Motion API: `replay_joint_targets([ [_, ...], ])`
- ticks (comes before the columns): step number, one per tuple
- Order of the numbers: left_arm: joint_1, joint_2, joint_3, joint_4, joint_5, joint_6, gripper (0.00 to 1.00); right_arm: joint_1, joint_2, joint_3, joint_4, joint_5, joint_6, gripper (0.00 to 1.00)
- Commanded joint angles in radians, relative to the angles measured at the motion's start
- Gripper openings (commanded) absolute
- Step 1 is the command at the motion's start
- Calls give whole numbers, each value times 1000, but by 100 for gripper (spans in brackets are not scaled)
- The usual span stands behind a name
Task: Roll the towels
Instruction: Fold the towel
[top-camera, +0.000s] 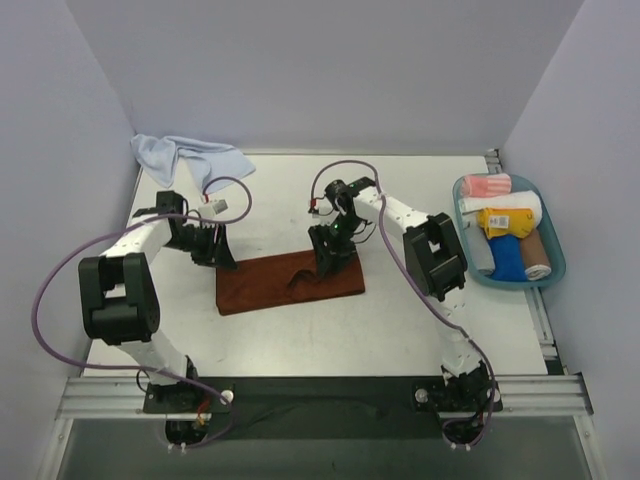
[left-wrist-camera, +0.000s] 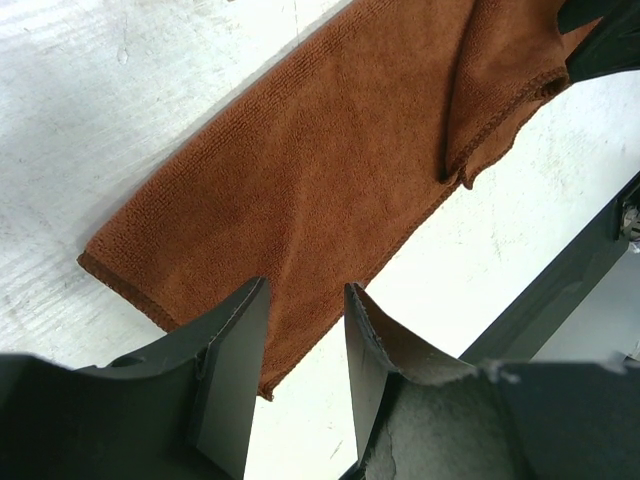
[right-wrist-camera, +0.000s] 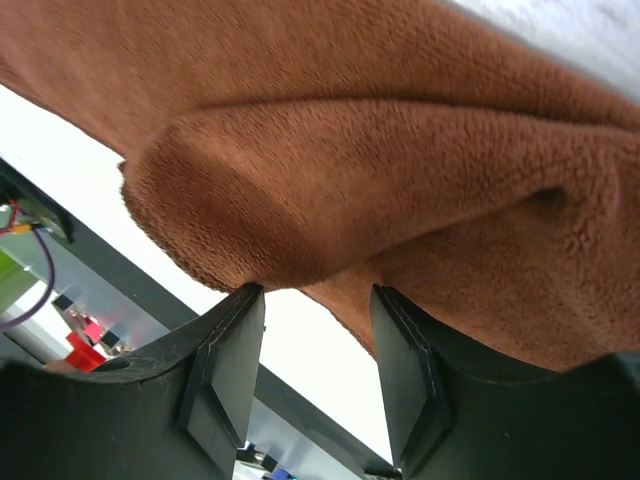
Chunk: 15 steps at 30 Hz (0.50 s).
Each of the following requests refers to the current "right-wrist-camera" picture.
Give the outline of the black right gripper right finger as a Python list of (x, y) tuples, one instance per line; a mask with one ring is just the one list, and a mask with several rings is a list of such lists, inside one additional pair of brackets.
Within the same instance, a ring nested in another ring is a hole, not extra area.
[(637, 353), (556, 373), (448, 327), (393, 288), (372, 288), (370, 312), (404, 478), (638, 477)]

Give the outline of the brown towel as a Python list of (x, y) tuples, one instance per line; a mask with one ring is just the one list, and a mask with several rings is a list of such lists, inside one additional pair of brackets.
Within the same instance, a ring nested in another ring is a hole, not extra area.
[(519, 360), (639, 346), (639, 109), (441, 1), (5, 1), (2, 84), (123, 158), (184, 271), (373, 284)]

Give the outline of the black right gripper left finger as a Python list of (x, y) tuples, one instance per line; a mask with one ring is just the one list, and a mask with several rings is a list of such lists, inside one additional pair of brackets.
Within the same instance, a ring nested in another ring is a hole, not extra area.
[(244, 445), (265, 298), (245, 285), (90, 373), (1, 364), (5, 479), (229, 479)]

